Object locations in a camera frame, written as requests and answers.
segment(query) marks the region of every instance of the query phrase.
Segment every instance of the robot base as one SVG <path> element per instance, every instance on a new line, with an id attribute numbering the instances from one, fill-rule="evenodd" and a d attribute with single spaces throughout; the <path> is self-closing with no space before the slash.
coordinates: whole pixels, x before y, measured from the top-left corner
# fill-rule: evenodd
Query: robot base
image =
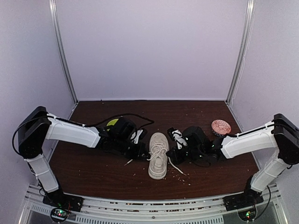
<path id="1" fill-rule="evenodd" d="M 66 201 L 70 203 L 70 210 L 71 211 L 81 211 L 81 207 L 83 204 L 83 198 L 78 197 L 78 196 L 72 196 L 72 195 L 64 195 L 66 197 Z M 56 204 L 54 204 L 48 197 L 43 198 L 43 203 L 51 205 L 53 207 L 57 207 Z M 61 207 L 61 209 L 68 210 L 69 209 L 69 204 L 65 204 L 64 206 Z"/>
<path id="2" fill-rule="evenodd" d="M 253 197 L 240 193 L 237 195 L 226 196 L 223 198 L 226 211 L 243 209 L 263 202 L 262 196 Z"/>

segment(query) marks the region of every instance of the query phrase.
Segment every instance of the white wall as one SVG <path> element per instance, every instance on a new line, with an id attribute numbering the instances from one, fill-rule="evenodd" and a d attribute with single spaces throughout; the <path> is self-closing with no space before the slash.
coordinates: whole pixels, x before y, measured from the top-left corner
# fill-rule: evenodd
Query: white wall
<path id="1" fill-rule="evenodd" d="M 258 0 L 233 111 L 244 130 L 276 113 L 299 126 L 299 1 Z M 273 150 L 256 152 L 264 165 Z M 299 166 L 277 180 L 291 224 L 299 223 Z"/>
<path id="2" fill-rule="evenodd" d="M 246 0 L 57 0 L 77 97 L 225 99 Z"/>
<path id="3" fill-rule="evenodd" d="M 12 224 L 33 181 L 11 147 L 14 130 L 38 105 L 62 117 L 73 107 L 48 1 L 1 1 L 0 68 L 0 223 Z"/>

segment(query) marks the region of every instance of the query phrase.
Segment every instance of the sneaker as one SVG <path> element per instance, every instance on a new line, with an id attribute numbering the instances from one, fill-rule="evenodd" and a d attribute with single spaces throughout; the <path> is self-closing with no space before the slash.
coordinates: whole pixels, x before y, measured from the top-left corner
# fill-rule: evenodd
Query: sneaker
<path id="1" fill-rule="evenodd" d="M 160 180 L 166 176 L 167 155 L 169 144 L 166 136 L 162 133 L 154 133 L 149 140 L 149 176 Z"/>

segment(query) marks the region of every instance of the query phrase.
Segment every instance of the white shoelace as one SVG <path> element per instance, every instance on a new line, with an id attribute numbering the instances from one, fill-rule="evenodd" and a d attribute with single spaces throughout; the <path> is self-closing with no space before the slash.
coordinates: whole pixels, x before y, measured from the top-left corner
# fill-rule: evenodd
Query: white shoelace
<path id="1" fill-rule="evenodd" d="M 147 159 L 148 161 L 151 161 L 151 160 L 153 160 L 153 159 L 156 159 L 156 158 L 159 157 L 162 153 L 164 153 L 164 151 L 165 151 L 165 153 L 167 152 L 167 149 L 164 148 L 162 145 L 163 145 L 162 143 L 155 143 L 155 144 L 154 144 L 154 146 L 153 146 L 152 148 L 154 148 L 154 147 L 158 147 L 159 149 L 156 150 L 154 153 L 150 153 L 151 156 L 150 156 L 149 159 Z M 169 157 L 168 157 L 168 161 L 169 161 L 169 163 L 172 165 L 172 167 L 175 168 L 178 172 L 180 172 L 181 174 L 187 176 L 186 174 L 184 174 L 179 168 L 177 168 L 177 167 L 171 162 L 171 159 L 170 159 Z"/>

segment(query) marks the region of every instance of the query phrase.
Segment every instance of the wood surface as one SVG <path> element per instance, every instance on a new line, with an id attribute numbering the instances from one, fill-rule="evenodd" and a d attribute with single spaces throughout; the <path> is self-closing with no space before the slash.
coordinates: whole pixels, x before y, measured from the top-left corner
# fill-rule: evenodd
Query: wood surface
<path id="1" fill-rule="evenodd" d="M 93 101 L 80 102 L 71 120 L 92 124 L 119 113 L 137 113 L 155 120 L 147 126 L 144 142 L 155 132 L 170 127 L 181 131 L 200 126 L 212 140 L 215 119 L 223 119 L 239 128 L 222 101 Z M 129 117 L 137 126 L 144 123 Z M 175 142 L 169 139 L 170 147 Z M 53 172 L 66 193 L 114 199 L 162 200 L 197 198 L 243 191 L 246 180 L 258 171 L 252 154 L 243 154 L 207 168 L 185 161 L 178 167 L 184 176 L 168 164 L 167 175 L 153 180 L 148 175 L 149 162 L 133 161 L 127 166 L 124 157 L 104 153 L 67 142 L 59 142 L 50 161 Z"/>

